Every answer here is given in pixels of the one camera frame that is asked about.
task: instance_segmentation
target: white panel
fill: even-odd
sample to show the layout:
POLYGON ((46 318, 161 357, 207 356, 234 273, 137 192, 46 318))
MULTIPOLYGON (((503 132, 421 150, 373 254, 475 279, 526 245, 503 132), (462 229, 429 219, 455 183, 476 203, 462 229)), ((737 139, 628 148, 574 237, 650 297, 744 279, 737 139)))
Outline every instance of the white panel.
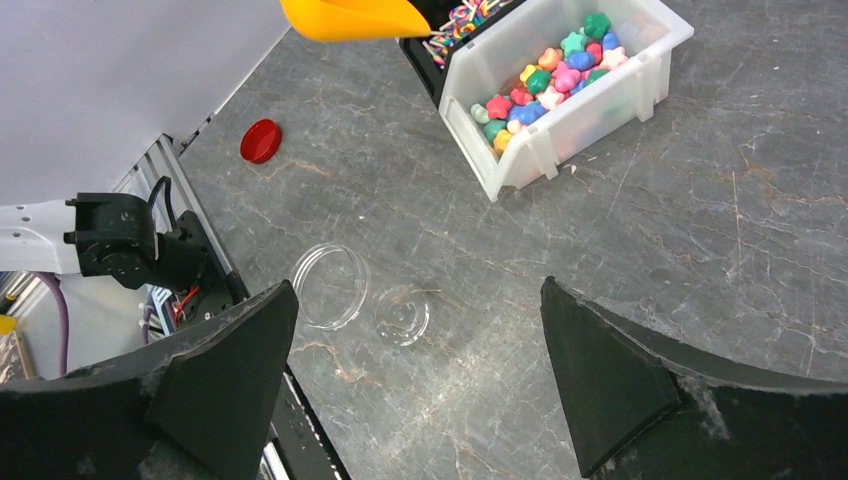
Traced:
POLYGON ((0 2, 0 205, 110 191, 289 28, 277 0, 0 2))

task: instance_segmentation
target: blue toy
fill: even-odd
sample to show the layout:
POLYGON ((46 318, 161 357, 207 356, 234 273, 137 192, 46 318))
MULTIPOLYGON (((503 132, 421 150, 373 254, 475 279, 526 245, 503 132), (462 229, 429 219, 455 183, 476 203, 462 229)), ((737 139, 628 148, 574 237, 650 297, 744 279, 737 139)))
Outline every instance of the blue toy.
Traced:
POLYGON ((539 102, 530 102, 527 105, 516 105, 509 109, 507 120, 518 120, 524 126, 530 125, 539 119, 542 115, 548 113, 545 107, 539 102))
POLYGON ((572 53, 565 61, 568 68, 585 72, 595 66, 595 56, 588 52, 572 53))

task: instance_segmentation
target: yellow toy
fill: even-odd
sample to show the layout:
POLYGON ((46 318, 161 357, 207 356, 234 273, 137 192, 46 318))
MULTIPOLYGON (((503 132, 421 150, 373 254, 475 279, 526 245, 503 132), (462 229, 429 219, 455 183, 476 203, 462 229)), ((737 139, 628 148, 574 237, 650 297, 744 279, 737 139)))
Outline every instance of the yellow toy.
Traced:
POLYGON ((430 35, 406 0, 280 0, 292 28, 316 42, 430 35))

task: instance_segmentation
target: red bottle cap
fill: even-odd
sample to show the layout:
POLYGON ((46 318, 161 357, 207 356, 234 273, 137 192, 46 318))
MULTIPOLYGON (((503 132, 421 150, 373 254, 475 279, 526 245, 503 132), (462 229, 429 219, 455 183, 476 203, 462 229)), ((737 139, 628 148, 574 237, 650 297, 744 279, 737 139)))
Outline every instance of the red bottle cap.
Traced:
POLYGON ((241 156, 250 163, 265 163, 277 153, 283 131, 273 120, 263 118, 254 123, 241 139, 241 156))

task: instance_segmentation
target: marble surface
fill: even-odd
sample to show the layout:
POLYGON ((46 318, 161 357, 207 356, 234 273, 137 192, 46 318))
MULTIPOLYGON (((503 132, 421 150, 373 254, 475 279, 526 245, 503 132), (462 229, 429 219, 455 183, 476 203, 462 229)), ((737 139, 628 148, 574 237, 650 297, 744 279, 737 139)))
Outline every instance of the marble surface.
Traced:
POLYGON ((848 381, 848 4, 666 2, 671 94, 490 203, 391 41, 287 34, 182 158, 251 291, 322 241, 434 298, 406 349, 300 328, 290 363, 357 479, 579 478, 547 275, 698 348, 848 381), (285 141, 239 158, 270 117, 285 141))

